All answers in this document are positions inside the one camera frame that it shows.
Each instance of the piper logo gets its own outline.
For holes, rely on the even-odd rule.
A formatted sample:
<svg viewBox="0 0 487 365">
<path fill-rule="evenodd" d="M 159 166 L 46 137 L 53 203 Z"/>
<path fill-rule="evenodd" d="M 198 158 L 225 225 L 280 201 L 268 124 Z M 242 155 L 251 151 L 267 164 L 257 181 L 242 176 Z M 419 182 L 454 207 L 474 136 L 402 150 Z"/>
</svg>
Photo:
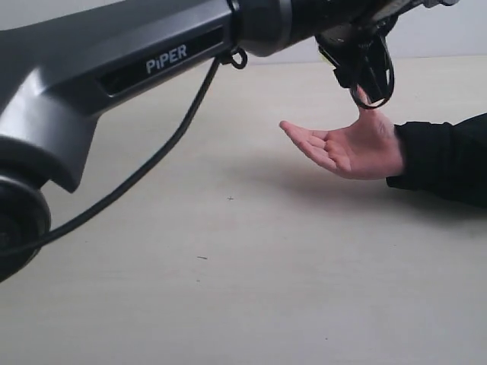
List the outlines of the piper logo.
<svg viewBox="0 0 487 365">
<path fill-rule="evenodd" d="M 145 67 L 148 75 L 152 75 L 156 71 L 165 69 L 168 65 L 178 63 L 188 56 L 187 47 L 185 45 L 172 49 L 169 52 L 162 53 L 156 59 L 147 61 Z"/>
</svg>

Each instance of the black cable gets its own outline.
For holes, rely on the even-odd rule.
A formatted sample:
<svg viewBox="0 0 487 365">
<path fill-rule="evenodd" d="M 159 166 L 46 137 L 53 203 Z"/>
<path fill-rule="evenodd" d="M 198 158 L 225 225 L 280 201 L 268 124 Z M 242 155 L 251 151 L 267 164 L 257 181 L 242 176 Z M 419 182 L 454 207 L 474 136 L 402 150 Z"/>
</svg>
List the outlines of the black cable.
<svg viewBox="0 0 487 365">
<path fill-rule="evenodd" d="M 181 138 L 186 134 L 191 122 L 193 121 L 196 112 L 202 104 L 206 93 L 210 85 L 212 84 L 215 74 L 218 70 L 221 60 L 215 58 L 208 70 L 202 86 L 200 87 L 191 107 L 188 109 L 183 121 L 181 122 L 179 128 L 174 132 L 172 137 L 167 141 L 167 143 L 157 151 L 153 157 L 151 157 L 142 167 L 135 171 L 125 182 L 123 182 L 118 188 L 113 190 L 105 198 L 101 199 L 98 203 L 93 205 L 91 208 L 87 209 L 85 212 L 81 213 L 77 217 L 73 218 L 69 222 L 63 224 L 61 227 L 52 230 L 51 232 L 41 236 L 39 239 L 34 240 L 31 243 L 26 243 L 21 247 L 14 249 L 6 249 L 0 251 L 0 256 L 10 256 L 16 253 L 22 252 L 26 249 L 41 249 L 42 247 L 49 245 L 50 243 L 58 240 L 61 237 L 66 236 L 73 230 L 76 230 L 83 224 L 90 221 L 92 218 L 96 217 L 103 210 L 108 208 L 118 199 L 120 199 L 125 193 L 127 193 L 136 183 L 138 183 L 144 176 L 146 176 L 152 169 L 154 169 L 163 158 L 165 158 L 176 146 L 176 144 L 181 140 Z"/>
</svg>

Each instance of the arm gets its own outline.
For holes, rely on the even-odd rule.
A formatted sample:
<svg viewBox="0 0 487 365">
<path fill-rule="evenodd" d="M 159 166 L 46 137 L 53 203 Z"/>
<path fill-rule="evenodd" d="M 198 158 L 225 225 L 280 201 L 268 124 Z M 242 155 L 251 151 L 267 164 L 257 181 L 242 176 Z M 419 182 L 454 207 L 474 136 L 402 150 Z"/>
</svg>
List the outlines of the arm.
<svg viewBox="0 0 487 365">
<path fill-rule="evenodd" d="M 409 122 L 396 134 L 406 164 L 388 186 L 487 208 L 487 114 L 458 125 Z"/>
</svg>

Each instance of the white wall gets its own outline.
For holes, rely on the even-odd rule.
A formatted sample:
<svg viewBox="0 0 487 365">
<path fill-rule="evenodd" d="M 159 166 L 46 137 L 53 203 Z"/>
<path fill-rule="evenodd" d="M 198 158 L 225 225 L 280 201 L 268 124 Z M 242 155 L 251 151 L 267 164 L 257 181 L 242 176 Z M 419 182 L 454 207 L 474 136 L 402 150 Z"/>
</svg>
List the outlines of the white wall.
<svg viewBox="0 0 487 365">
<path fill-rule="evenodd" d="M 94 8 L 116 0 L 0 0 L 0 29 Z M 453 8 L 420 8 L 404 15 L 389 37 L 394 57 L 487 55 L 486 0 L 462 0 Z M 319 60 L 313 40 L 254 62 Z"/>
</svg>

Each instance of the open palm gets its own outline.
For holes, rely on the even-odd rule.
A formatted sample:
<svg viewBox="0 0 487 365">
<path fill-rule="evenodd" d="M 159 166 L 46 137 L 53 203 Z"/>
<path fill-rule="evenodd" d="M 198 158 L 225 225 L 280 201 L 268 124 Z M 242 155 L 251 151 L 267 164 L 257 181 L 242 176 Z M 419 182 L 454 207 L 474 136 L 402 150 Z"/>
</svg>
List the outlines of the open palm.
<svg viewBox="0 0 487 365">
<path fill-rule="evenodd" d="M 332 131 L 305 129 L 290 122 L 280 126 L 312 161 L 343 178 L 384 179 L 403 173 L 394 125 L 377 109 L 359 108 L 353 124 Z"/>
</svg>

